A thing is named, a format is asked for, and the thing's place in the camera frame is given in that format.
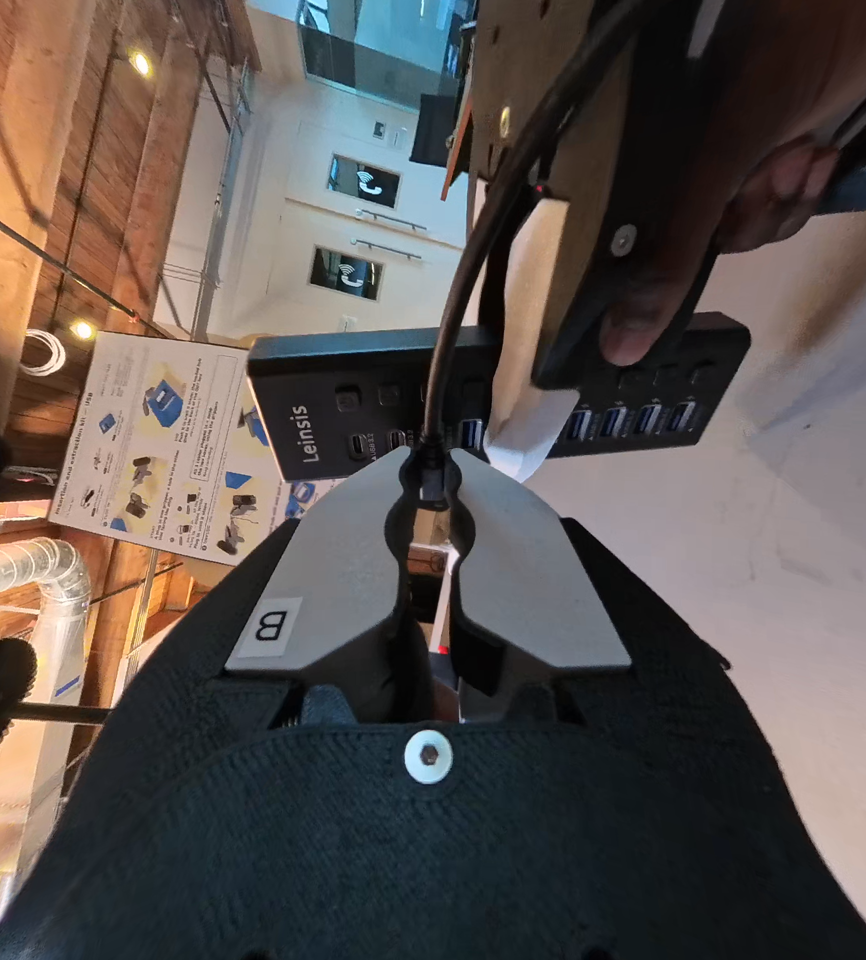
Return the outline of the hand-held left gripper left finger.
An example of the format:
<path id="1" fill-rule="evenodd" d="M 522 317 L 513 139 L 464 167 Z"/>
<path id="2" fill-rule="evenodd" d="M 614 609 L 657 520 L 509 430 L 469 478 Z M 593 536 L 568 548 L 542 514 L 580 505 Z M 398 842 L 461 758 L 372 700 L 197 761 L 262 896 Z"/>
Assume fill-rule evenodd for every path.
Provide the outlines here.
<path id="1" fill-rule="evenodd" d="M 407 557 L 413 497 L 400 447 L 343 480 L 297 523 L 224 670 L 343 693 L 357 720 L 413 718 Z"/>

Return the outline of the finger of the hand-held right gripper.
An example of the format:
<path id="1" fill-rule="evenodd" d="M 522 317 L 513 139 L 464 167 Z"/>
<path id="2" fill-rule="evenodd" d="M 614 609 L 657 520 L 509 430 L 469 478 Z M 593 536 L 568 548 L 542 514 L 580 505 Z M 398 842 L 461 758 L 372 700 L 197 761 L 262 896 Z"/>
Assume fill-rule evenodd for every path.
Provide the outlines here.
<path id="1" fill-rule="evenodd" d="M 484 451 L 495 469 L 519 483 L 546 461 L 580 401 L 577 389 L 545 390 L 532 380 L 568 211 L 564 200 L 538 203 L 511 242 L 504 280 L 503 338 Z"/>

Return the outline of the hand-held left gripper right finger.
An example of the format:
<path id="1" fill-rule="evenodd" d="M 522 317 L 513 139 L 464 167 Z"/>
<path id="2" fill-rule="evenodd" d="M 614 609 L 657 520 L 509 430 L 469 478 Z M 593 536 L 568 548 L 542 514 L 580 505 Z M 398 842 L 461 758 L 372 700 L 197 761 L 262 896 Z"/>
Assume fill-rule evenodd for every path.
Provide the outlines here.
<path id="1" fill-rule="evenodd" d="M 462 718 L 502 718 L 523 688 L 632 666 L 563 522 L 471 453 L 449 455 L 450 654 Z"/>

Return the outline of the black usb hub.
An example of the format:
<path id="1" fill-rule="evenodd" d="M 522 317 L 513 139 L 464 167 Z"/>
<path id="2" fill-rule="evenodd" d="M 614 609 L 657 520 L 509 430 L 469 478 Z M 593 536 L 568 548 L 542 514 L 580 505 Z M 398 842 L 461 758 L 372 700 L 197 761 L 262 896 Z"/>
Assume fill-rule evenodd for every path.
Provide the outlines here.
<path id="1" fill-rule="evenodd" d="M 436 327 L 258 338 L 255 413 L 284 480 L 344 479 L 422 438 Z M 720 313 L 695 314 L 671 358 L 585 379 L 547 460 L 696 446 L 751 347 Z"/>

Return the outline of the person's right hand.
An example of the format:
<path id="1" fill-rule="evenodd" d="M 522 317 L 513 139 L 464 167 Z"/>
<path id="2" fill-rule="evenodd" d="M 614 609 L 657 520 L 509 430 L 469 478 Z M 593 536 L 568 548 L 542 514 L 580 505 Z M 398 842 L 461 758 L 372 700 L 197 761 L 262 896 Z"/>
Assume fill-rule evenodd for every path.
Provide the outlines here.
<path id="1" fill-rule="evenodd" d="M 737 2 L 711 44 L 720 82 L 655 250 L 603 320 L 630 366 L 669 327 L 710 246 L 740 254 L 799 232 L 835 172 L 816 133 L 866 98 L 866 2 Z"/>

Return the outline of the instruction poster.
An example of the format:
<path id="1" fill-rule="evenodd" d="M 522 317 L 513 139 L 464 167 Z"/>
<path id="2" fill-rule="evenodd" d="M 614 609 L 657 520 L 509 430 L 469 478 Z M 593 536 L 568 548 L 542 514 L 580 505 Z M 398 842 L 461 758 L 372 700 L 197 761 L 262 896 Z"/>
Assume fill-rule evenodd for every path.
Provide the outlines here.
<path id="1" fill-rule="evenodd" d="M 48 518 L 225 566 L 338 481 L 288 482 L 233 346 L 98 334 Z"/>

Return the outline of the dark door window sign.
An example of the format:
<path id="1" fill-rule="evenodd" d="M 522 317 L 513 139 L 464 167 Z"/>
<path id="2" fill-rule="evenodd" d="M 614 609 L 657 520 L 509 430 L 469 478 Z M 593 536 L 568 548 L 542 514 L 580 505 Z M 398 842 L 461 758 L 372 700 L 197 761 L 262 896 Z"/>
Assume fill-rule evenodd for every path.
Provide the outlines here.
<path id="1" fill-rule="evenodd" d="M 326 188 L 385 210 L 398 207 L 403 175 L 342 153 L 333 153 Z"/>
<path id="2" fill-rule="evenodd" d="M 384 264 L 326 246 L 315 246 L 308 283 L 321 290 L 375 303 L 384 274 Z"/>

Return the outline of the silver air duct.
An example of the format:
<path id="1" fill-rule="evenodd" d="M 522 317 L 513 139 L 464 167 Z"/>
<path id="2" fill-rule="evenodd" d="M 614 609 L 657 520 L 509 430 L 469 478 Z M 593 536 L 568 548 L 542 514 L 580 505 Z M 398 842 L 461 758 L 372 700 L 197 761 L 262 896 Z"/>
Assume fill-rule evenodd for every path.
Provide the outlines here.
<path id="1" fill-rule="evenodd" d="M 30 643 L 34 702 L 79 705 L 86 672 L 91 578 L 64 540 L 35 537 L 0 544 L 0 594 L 29 584 L 41 600 Z M 0 745 L 0 875 L 24 876 L 60 809 L 72 727 L 15 722 Z"/>

